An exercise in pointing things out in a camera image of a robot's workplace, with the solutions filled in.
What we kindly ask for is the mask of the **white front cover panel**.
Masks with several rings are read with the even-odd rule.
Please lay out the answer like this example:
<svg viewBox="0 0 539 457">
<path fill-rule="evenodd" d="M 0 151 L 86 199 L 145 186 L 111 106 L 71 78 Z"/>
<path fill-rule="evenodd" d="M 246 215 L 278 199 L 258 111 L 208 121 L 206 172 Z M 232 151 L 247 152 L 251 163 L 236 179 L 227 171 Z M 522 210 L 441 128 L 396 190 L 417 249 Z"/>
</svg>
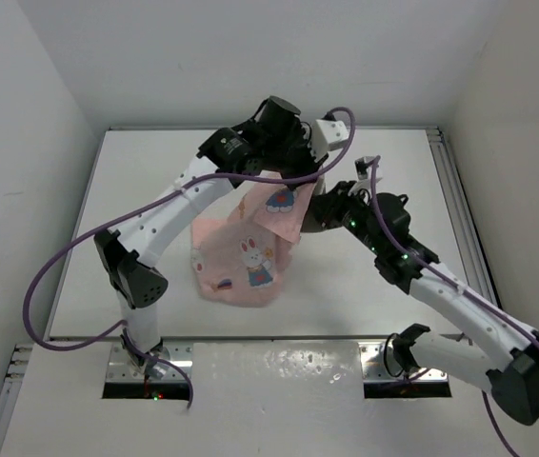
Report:
<svg viewBox="0 0 539 457">
<path fill-rule="evenodd" d="M 104 398 L 110 350 L 35 348 L 2 454 L 539 456 L 539 425 L 462 382 L 448 398 L 366 398 L 352 343 L 197 344 L 191 402 Z"/>
</svg>

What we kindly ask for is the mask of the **pink bunny print pillowcase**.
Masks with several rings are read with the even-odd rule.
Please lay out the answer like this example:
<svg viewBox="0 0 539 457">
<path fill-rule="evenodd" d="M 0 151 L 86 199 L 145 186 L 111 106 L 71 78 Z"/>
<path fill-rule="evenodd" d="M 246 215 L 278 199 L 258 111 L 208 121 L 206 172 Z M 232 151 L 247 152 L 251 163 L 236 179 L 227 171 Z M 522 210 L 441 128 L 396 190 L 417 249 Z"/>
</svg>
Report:
<svg viewBox="0 0 539 457">
<path fill-rule="evenodd" d="M 223 219 L 196 218 L 190 258 L 200 296 L 264 307 L 281 292 L 316 184 L 253 185 Z"/>
</svg>

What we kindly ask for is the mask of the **aluminium frame rail right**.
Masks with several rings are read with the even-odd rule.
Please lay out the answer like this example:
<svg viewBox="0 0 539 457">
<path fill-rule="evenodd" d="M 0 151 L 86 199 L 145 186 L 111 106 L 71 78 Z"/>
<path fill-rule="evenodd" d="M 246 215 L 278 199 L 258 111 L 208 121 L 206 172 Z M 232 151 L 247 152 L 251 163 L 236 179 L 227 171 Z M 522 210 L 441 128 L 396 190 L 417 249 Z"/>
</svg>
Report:
<svg viewBox="0 0 539 457">
<path fill-rule="evenodd" d="M 483 297 L 501 307 L 450 144 L 438 128 L 426 129 L 426 135 L 466 279 Z"/>
</svg>

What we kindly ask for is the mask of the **aluminium frame rail left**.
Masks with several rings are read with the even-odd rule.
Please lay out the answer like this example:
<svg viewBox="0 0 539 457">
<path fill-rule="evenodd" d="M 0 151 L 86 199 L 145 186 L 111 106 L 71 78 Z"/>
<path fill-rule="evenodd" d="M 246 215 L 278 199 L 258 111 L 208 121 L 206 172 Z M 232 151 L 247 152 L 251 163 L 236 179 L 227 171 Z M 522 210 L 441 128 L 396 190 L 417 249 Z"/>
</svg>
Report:
<svg viewBox="0 0 539 457">
<path fill-rule="evenodd" d="M 0 452 L 24 381 L 32 349 L 32 344 L 18 344 L 14 347 L 10 357 L 0 391 Z"/>
</svg>

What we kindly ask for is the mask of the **aluminium frame rail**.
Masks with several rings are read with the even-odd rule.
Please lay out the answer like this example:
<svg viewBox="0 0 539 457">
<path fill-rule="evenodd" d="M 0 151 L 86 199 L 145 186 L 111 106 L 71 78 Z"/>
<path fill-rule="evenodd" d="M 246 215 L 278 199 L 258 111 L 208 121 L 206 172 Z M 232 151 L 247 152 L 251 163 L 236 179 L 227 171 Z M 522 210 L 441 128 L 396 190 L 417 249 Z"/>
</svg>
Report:
<svg viewBox="0 0 539 457">
<path fill-rule="evenodd" d="M 426 129 L 426 135 L 466 279 L 483 297 L 501 307 L 450 144 L 438 128 Z"/>
<path fill-rule="evenodd" d="M 24 381 L 32 349 L 32 344 L 18 344 L 14 347 L 10 357 L 0 391 L 0 452 Z"/>
</svg>

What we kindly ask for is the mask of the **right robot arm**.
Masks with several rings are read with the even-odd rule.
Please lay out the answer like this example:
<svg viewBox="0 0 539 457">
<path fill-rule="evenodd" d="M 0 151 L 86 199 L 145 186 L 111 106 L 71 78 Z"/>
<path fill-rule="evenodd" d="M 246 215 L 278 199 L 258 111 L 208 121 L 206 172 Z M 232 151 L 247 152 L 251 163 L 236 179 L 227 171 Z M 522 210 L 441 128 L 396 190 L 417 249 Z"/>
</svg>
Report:
<svg viewBox="0 0 539 457">
<path fill-rule="evenodd" d="M 370 195 L 353 187 L 340 182 L 312 196 L 308 218 L 320 230 L 346 229 L 374 254 L 374 265 L 389 284 L 437 311 L 471 340 L 459 343 L 412 324 L 386 342 L 389 374 L 440 369 L 489 394 L 517 423 L 533 425 L 539 419 L 539 330 L 488 303 L 410 234 L 407 195 Z"/>
</svg>

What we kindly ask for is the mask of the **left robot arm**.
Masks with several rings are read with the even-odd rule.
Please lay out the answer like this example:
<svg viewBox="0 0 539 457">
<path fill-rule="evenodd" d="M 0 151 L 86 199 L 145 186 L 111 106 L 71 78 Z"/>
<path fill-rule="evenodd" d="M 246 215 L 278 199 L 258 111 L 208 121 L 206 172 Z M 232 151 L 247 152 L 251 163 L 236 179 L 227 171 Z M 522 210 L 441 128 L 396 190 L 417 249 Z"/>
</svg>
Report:
<svg viewBox="0 0 539 457">
<path fill-rule="evenodd" d="M 106 228 L 94 244 L 115 289 L 127 326 L 124 349 L 143 374 L 162 378 L 163 342 L 156 302 L 169 287 L 156 265 L 169 244 L 208 206 L 237 189 L 243 176 L 274 171 L 284 179 L 315 173 L 329 156 L 329 125 L 306 125 L 291 103 L 271 96 L 247 121 L 221 128 L 199 148 L 162 205 Z"/>
</svg>

